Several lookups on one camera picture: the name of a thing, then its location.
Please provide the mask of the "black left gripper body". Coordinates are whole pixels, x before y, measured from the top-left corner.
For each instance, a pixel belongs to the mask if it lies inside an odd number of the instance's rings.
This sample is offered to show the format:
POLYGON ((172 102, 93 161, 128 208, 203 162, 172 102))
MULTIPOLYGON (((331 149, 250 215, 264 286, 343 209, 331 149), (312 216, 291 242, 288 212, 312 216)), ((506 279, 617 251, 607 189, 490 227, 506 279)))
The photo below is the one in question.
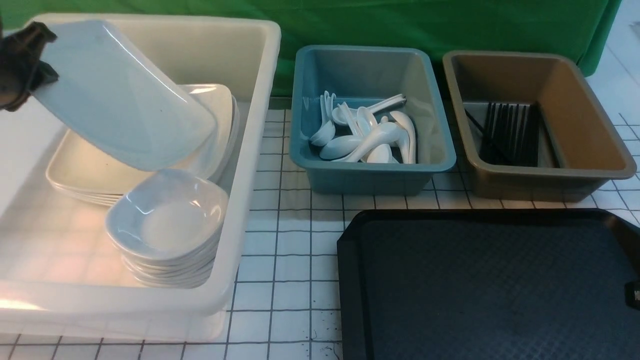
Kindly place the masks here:
POLYGON ((1 38, 0 109, 18 111, 37 89, 57 82, 58 73, 41 60, 45 46, 57 38, 42 22, 1 38))

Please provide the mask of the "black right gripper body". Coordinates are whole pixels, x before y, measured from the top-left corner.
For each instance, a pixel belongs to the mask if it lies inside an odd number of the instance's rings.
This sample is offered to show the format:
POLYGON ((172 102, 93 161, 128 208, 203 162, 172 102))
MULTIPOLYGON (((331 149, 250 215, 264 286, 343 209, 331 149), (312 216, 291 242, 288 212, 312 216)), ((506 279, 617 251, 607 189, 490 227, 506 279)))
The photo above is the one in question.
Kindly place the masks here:
POLYGON ((627 306, 640 306, 640 281, 625 284, 625 303, 627 306))

